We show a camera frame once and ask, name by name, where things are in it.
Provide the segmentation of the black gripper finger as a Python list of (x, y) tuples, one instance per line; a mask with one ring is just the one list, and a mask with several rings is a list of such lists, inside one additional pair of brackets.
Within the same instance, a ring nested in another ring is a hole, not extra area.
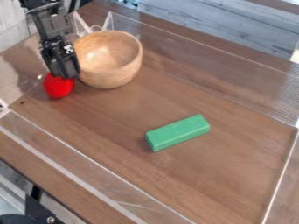
[(42, 42), (41, 57), (46, 67), (49, 68), (51, 74), (55, 77), (61, 76), (61, 70), (59, 66), (59, 56), (60, 56), (59, 47), (48, 42)]
[(57, 44), (57, 48), (60, 75), (64, 79), (76, 78), (80, 73), (80, 63), (73, 45), (71, 42), (61, 40)]

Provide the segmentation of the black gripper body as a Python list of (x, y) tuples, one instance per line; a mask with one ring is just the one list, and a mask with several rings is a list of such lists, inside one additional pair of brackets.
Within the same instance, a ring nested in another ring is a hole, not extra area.
[(73, 32), (64, 0), (18, 0), (32, 17), (41, 42), (56, 41)]

